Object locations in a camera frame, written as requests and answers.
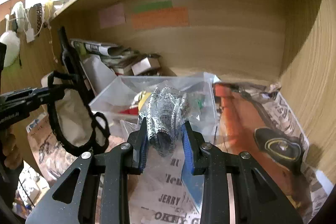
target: paper note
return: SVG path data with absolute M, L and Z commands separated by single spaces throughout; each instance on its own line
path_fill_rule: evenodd
M 151 3 L 145 3 L 133 8 L 133 13 L 143 13 L 151 10 L 160 10 L 164 8 L 173 8 L 173 3 L 171 0 L 168 1 L 157 1 Z
M 126 23 L 124 6 L 122 3 L 101 9 L 98 13 L 101 29 Z
M 131 19 L 134 29 L 189 26 L 188 10 L 186 7 L 165 8 L 133 14 Z

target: yellow object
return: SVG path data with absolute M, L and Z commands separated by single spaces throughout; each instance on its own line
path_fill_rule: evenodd
M 146 92 L 144 94 L 144 96 L 141 98 L 140 102 L 139 102 L 139 105 L 138 105 L 138 109 L 140 111 L 140 109 L 142 108 L 143 104 L 145 103 L 145 101 L 147 100 L 147 98 L 151 95 L 152 93 L 151 92 Z

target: white tag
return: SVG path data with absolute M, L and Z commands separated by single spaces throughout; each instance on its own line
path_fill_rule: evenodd
M 34 30 L 32 28 L 28 28 L 26 32 L 26 37 L 27 37 L 27 43 L 34 40 Z

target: pink sticky note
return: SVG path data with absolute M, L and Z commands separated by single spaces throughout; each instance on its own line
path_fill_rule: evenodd
M 126 23 L 124 6 L 122 3 L 101 9 L 98 14 L 101 29 Z

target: human hand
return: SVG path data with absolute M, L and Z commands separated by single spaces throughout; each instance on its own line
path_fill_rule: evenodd
M 15 136 L 11 133 L 11 128 L 7 129 L 7 134 L 1 134 L 2 153 L 6 156 L 5 166 L 9 169 L 16 169 L 22 163 L 22 157 L 16 146 Z

